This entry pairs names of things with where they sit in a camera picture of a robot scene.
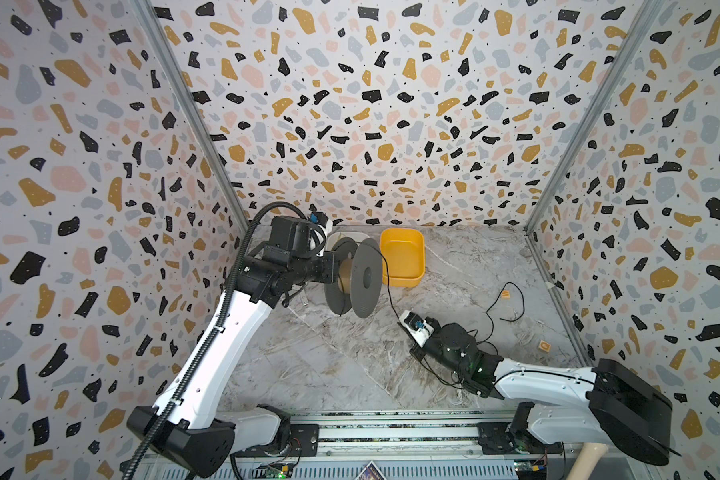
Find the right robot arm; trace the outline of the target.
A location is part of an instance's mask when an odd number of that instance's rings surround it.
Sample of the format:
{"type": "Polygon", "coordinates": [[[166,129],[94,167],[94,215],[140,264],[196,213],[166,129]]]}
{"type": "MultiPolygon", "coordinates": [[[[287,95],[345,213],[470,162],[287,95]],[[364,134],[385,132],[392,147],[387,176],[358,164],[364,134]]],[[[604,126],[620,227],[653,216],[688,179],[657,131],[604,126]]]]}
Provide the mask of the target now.
{"type": "Polygon", "coordinates": [[[481,398],[518,401],[520,430],[541,444],[602,443],[649,465],[665,466],[672,403],[621,363],[556,368],[522,363],[480,349],[461,325],[409,314],[400,322],[420,361],[454,374],[453,384],[481,398]]]}

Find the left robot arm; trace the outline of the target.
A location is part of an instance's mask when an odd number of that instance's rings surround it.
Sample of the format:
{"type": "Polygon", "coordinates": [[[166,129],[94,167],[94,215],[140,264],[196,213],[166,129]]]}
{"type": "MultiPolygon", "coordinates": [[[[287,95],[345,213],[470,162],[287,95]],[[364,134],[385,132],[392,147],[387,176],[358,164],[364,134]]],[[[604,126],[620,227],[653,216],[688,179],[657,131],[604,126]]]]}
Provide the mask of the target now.
{"type": "Polygon", "coordinates": [[[325,248],[332,230],[325,214],[277,216],[268,240],[252,247],[262,218],[250,222],[211,322],[177,377],[153,405],[130,414],[127,427],[141,442],[124,478],[134,478],[148,451],[201,478],[246,450],[274,457],[290,452],[289,414],[260,404],[222,420],[218,406],[245,348],[277,304],[289,300],[295,286],[335,282],[339,262],[325,248]]]}

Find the grey cable spool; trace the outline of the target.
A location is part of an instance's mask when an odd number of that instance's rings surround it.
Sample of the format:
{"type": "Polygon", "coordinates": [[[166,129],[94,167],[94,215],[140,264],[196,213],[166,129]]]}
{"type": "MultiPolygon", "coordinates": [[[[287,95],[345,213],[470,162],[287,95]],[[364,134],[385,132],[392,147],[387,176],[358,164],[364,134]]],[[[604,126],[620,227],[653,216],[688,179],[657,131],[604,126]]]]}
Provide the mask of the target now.
{"type": "Polygon", "coordinates": [[[333,246],[338,261],[337,278],[324,286],[329,309],[344,315],[353,311],[359,318],[369,317],[375,310],[382,286],[383,259],[378,243],[366,238],[339,239],[333,246]]]}

